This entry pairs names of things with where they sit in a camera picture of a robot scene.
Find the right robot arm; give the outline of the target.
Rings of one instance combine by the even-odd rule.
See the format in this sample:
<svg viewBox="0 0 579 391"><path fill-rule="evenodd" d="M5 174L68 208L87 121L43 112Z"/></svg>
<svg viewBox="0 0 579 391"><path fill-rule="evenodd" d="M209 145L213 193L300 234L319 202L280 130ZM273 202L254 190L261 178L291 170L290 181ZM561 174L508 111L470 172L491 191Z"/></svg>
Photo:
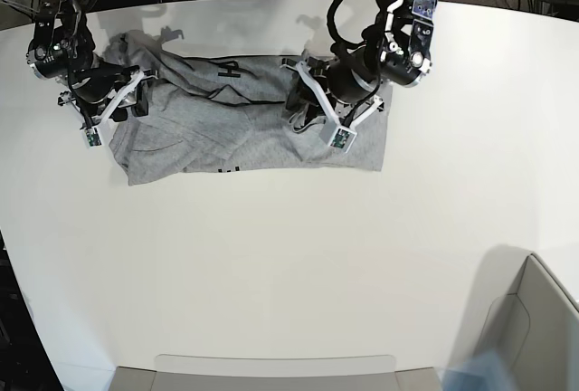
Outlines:
<svg viewBox="0 0 579 391"><path fill-rule="evenodd" d="M151 76L137 65L118 65L95 53L87 11L96 0L39 0L27 64L43 79L54 79L66 90L57 103L70 106L85 129L129 115L144 117L148 103L143 80Z"/></svg>

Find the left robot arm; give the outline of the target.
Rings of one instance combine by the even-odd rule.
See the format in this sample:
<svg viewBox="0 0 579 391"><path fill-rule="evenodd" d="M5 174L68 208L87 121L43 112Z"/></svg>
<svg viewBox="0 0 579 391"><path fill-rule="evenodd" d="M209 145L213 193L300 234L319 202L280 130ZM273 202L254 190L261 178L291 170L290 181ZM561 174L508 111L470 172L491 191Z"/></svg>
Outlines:
<svg viewBox="0 0 579 391"><path fill-rule="evenodd" d="M332 0L327 10L332 59L304 58L290 67L299 80L287 102L296 132L323 123L339 136L350 136L383 108L386 85L415 86L432 68L439 0L375 0L378 12L358 42L337 28L344 1Z"/></svg>

